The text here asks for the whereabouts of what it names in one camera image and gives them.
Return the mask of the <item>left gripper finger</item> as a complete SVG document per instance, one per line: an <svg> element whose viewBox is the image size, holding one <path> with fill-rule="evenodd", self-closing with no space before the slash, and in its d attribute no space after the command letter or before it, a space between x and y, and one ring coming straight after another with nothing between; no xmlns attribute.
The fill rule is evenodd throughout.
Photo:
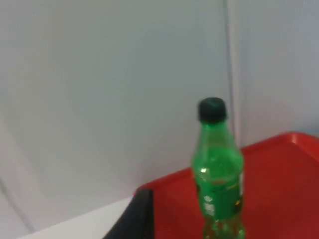
<svg viewBox="0 0 319 239"><path fill-rule="evenodd" d="M120 218L104 236L105 239L154 239L154 197L149 188L135 192Z"/></svg>

